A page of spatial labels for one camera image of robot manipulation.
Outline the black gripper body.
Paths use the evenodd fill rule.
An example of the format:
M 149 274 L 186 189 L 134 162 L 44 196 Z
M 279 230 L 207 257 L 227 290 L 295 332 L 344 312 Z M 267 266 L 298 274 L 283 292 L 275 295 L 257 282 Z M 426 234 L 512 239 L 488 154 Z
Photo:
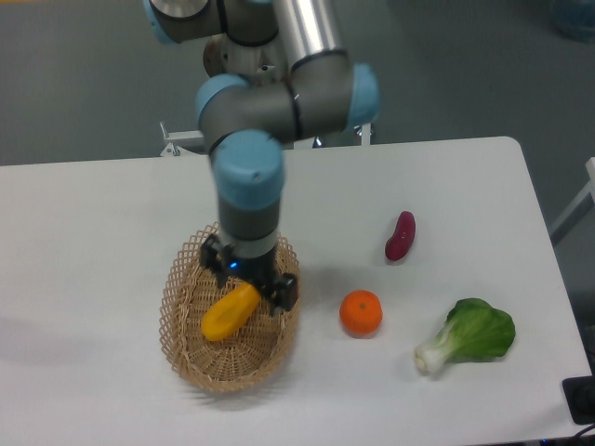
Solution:
M 221 270 L 218 273 L 218 288 L 222 288 L 229 278 L 248 282 L 259 291 L 272 291 L 277 276 L 275 267 L 276 246 L 261 256 L 238 256 L 238 250 L 231 245 L 219 250 Z

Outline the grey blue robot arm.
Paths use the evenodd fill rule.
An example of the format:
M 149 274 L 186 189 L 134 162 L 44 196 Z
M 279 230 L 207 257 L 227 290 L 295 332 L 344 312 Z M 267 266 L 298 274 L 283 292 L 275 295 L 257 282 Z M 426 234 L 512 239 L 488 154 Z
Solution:
M 274 263 L 283 147 L 372 123 L 374 71 L 350 62 L 329 1 L 147 1 L 144 9 L 164 43 L 221 38 L 220 71 L 195 100 L 220 225 L 200 264 L 219 284 L 248 282 L 272 309 L 288 311 L 298 278 Z

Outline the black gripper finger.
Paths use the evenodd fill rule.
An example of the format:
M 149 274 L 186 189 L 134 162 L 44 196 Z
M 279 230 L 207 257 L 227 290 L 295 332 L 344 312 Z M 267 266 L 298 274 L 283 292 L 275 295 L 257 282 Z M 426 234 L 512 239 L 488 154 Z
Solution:
M 291 311 L 298 301 L 298 277 L 288 272 L 274 273 L 259 291 L 268 303 L 271 316 Z
M 223 287 L 235 275 L 238 260 L 231 244 L 224 245 L 217 234 L 210 234 L 200 247 L 200 266 L 215 277 L 217 287 Z

